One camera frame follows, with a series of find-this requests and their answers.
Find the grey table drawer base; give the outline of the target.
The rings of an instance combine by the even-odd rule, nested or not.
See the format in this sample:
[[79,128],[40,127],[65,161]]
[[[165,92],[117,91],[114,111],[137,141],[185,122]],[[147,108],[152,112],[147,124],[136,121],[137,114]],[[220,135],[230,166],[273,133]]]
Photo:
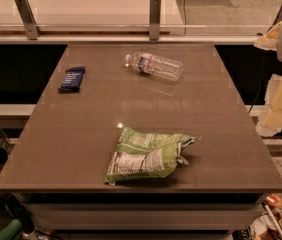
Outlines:
[[14,208],[27,231],[228,234],[247,228],[261,204],[238,203],[21,203]]

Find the left metal railing bracket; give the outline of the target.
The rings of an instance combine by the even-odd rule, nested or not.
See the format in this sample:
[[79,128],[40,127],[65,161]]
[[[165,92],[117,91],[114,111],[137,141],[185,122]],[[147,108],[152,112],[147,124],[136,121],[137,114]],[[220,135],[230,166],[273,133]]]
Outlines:
[[14,0],[22,20],[25,34],[28,40],[37,40],[40,36],[40,29],[37,26],[28,0]]

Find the clear plastic water bottle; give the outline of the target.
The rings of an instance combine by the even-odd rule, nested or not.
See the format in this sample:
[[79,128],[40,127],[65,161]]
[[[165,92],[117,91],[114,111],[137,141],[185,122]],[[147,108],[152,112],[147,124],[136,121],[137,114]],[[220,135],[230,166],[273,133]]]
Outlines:
[[180,79],[183,70],[183,64],[179,61],[145,52],[127,54],[125,63],[127,67],[132,67],[140,73],[173,82]]

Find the green chip bag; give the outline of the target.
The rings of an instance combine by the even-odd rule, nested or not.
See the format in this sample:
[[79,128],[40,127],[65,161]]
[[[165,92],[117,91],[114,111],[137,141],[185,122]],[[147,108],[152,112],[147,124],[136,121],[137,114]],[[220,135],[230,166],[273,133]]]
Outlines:
[[200,137],[186,134],[142,133],[125,126],[111,156],[104,183],[166,178],[179,164],[188,165],[181,152]]

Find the green cylinder object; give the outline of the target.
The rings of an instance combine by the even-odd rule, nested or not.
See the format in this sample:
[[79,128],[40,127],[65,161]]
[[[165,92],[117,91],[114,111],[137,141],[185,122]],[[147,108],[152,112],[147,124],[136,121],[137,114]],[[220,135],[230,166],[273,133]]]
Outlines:
[[0,231],[0,240],[19,240],[21,231],[21,222],[14,219]]

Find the dark blue snack bar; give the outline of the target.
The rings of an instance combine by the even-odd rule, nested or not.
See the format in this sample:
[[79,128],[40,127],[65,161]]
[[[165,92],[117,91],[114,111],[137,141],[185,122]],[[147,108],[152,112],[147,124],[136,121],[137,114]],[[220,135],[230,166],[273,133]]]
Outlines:
[[68,69],[66,71],[66,75],[63,79],[61,86],[58,88],[58,91],[60,93],[79,92],[84,73],[84,66],[73,67]]

